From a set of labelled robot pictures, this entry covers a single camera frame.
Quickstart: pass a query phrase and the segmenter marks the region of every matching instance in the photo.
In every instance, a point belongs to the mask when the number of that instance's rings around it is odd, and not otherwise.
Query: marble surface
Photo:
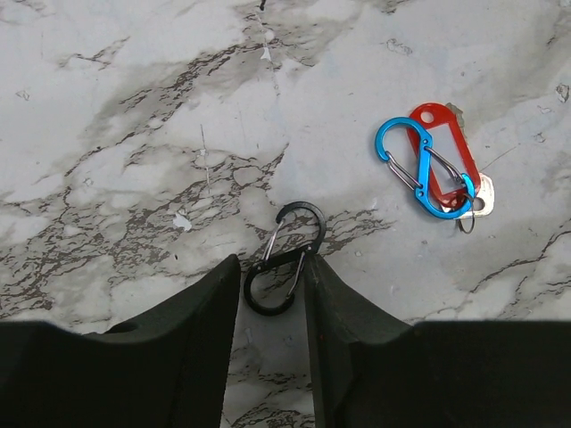
[[[105,331],[231,252],[247,268],[307,200],[327,261],[399,318],[570,318],[571,2],[259,6],[0,0],[0,317]],[[471,235],[373,152],[431,101],[493,180]],[[303,311],[240,308],[222,426],[313,426]]]

